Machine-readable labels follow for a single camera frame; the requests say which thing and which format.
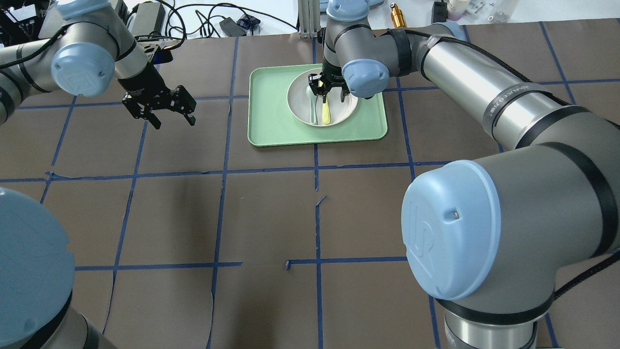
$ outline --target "light blue joint cap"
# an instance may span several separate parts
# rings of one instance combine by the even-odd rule
[[[23,340],[63,308],[75,262],[56,218],[33,199],[0,188],[0,347]]]
[[[402,202],[402,238],[420,286],[437,299],[472,294],[500,241],[497,190],[479,164],[459,160],[417,177]]]
[[[107,0],[58,0],[56,8],[64,20],[111,6]]]
[[[114,59],[103,47],[75,42],[56,52],[51,61],[56,84],[75,96],[102,94],[114,76]]]
[[[329,0],[327,15],[340,22],[364,19],[370,12],[368,0]]]
[[[386,89],[389,83],[388,68],[380,61],[367,58],[345,64],[342,76],[351,94],[358,98],[372,97]]]
[[[433,24],[441,24],[444,27],[447,27],[452,32],[452,35],[462,41],[467,41],[467,37],[465,36],[465,32],[461,29],[461,26],[456,22],[436,22]]]

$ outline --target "yellow spoon handle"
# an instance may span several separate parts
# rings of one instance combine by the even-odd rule
[[[325,101],[323,103],[323,124],[329,125],[332,122],[332,114],[329,111],[329,103]]]

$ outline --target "white table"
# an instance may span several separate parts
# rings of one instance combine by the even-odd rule
[[[143,0],[125,0],[128,6],[131,8],[135,4],[142,2]],[[487,18],[492,10],[492,6],[487,4],[479,10],[475,15],[465,14],[458,23],[459,24],[486,24]],[[206,2],[200,0],[177,0],[176,6],[179,7],[184,4],[190,3],[217,3]],[[269,13],[275,17],[279,17],[293,25],[297,22],[297,1],[296,0],[269,0],[269,1],[256,1],[256,0],[230,0],[231,3],[255,9],[258,11]],[[409,27],[423,27],[430,24],[431,9],[434,0],[400,0],[397,1],[398,6],[402,9],[407,26]],[[383,4],[371,9],[368,16],[370,25],[374,29],[385,29],[393,27],[392,20],[390,18],[390,2],[386,1]],[[180,10],[183,15],[186,28],[189,32],[194,31],[200,25],[198,17],[195,15],[194,10],[198,9],[205,15],[210,10],[208,6],[188,7]],[[213,11],[214,14],[221,14],[226,17],[231,17],[237,20],[241,15],[241,11],[232,8],[219,7]],[[267,16],[254,14],[256,18],[261,20],[260,23],[260,35],[270,34],[287,34],[295,32],[295,29],[288,27],[274,19]],[[599,18],[618,18],[620,17],[620,0],[521,0],[510,22],[537,22],[537,21],[552,21],[552,20],[574,20],[574,19],[599,19]],[[321,15],[321,24],[325,25],[327,16]],[[215,20],[214,25],[219,29],[218,19]],[[176,18],[171,20],[171,24],[178,25],[179,22]]]

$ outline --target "white bowl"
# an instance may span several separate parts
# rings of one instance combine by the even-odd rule
[[[316,99],[316,119],[317,124],[310,122],[311,110],[310,100],[306,95],[306,88],[308,87],[308,74],[320,73],[321,69],[316,68],[301,73],[293,80],[291,86],[288,88],[288,94],[286,100],[288,101],[288,107],[295,117],[306,125],[315,127],[327,127],[339,124],[346,120],[357,106],[357,97],[349,94],[345,97],[344,102],[340,102],[340,92],[342,88],[332,88],[327,94],[327,102],[329,103],[329,111],[331,113],[332,122],[325,125],[323,124],[323,98],[317,97]]]

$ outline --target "white bottle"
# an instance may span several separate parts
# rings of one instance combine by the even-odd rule
[[[470,0],[448,0],[448,19],[460,20]]]

